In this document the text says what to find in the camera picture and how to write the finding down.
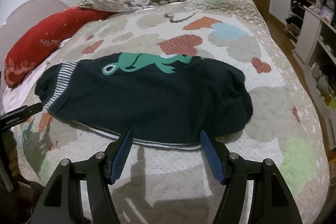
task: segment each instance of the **quilted blanket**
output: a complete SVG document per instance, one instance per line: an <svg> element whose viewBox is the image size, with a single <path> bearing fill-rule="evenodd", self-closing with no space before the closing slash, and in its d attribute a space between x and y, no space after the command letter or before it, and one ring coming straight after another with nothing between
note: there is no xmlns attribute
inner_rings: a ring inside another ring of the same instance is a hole
<svg viewBox="0 0 336 224"><path fill-rule="evenodd" d="M51 60L95 59L116 52L198 55L229 63L246 76L254 114L243 131L218 140L247 160L271 158L303 223L317 218L329 174L314 106L252 0L188 0L82 27ZM24 104L39 101L33 87ZM63 158L86 160L111 139L60 121L46 110L14 128L21 173L46 184ZM240 223L247 223L248 183ZM224 192L202 151L180 152L134 144L122 176L110 187L122 223L211 223ZM90 218L85 182L83 208Z"/></svg>

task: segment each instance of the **red cushion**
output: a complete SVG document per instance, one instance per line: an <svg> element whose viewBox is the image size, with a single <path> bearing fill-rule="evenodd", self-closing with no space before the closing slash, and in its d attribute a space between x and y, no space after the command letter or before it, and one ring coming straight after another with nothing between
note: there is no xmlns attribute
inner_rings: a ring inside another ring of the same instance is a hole
<svg viewBox="0 0 336 224"><path fill-rule="evenodd" d="M112 14L114 13L75 6L40 21L7 54L4 70L7 85L12 88L22 82L63 40L72 37L84 24L105 19Z"/></svg>

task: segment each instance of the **silver bolt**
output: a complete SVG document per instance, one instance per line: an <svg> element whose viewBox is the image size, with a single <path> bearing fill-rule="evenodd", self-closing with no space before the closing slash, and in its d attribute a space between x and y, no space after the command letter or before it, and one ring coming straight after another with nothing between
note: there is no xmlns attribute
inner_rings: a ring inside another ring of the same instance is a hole
<svg viewBox="0 0 336 224"><path fill-rule="evenodd" d="M66 165L68 165L69 164L69 160L68 159L63 159L62 161L61 161L61 165L63 165L63 166L66 166Z"/></svg>
<svg viewBox="0 0 336 224"><path fill-rule="evenodd" d="M267 164L267 165L273 165L273 160L271 160L271 159L265 159L265 163Z"/></svg>
<svg viewBox="0 0 336 224"><path fill-rule="evenodd" d="M229 157L233 160L236 160L239 158L239 155L235 152L230 153Z"/></svg>
<svg viewBox="0 0 336 224"><path fill-rule="evenodd" d="M105 157L105 153L104 152L98 152L97 154L96 154L96 158L97 159L102 159L102 158L104 158Z"/></svg>

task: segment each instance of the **ribbed blue pad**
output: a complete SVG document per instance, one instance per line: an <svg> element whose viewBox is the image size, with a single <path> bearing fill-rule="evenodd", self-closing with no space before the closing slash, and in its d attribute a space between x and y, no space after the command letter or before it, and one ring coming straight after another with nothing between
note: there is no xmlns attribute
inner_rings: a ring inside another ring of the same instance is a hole
<svg viewBox="0 0 336 224"><path fill-rule="evenodd" d="M116 182L117 179L120 178L121 173L124 169L128 154L131 150L132 144L133 144L133 138L130 138L131 130L129 130L122 142L122 144L119 147L119 150L117 154L115 155L113 161L112 161L112 169L111 169L111 175L110 175L110 181L112 184Z"/></svg>
<svg viewBox="0 0 336 224"><path fill-rule="evenodd" d="M212 175L216 180L223 184L225 176L223 173L222 161L217 155L215 148L213 147L208 135L205 133L204 130L201 131L200 140L202 149L210 165Z"/></svg>

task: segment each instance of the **wooden floor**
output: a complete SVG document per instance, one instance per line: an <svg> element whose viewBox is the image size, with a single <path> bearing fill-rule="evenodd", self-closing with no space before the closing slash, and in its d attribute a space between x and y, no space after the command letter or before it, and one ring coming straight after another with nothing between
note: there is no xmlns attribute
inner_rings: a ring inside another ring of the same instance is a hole
<svg viewBox="0 0 336 224"><path fill-rule="evenodd" d="M284 25L282 23L279 24L277 20L274 20L273 17L265 17L266 24L269 28L269 31L271 33L271 36L275 43L279 46L279 48L283 51L283 53L286 55L288 58L289 62L291 63L296 75L298 76L302 86L304 89L307 91L308 95L311 97L311 94L308 90L307 83L305 81L305 77L303 75L303 71L300 67L300 65L297 63L293 56L293 50L294 50L294 45L290 41L290 34L287 34L286 31L284 30ZM327 155L328 160L336 157L336 151L330 150L329 149L329 141L328 141L328 135L327 135L327 129L326 125L324 122L324 119L322 115L320 114L319 110L317 109L316 105L314 104L315 109L317 111L317 114L319 116L320 124L321 124L321 129L322 129L322 136L323 136L323 144L325 148L325 153Z"/></svg>

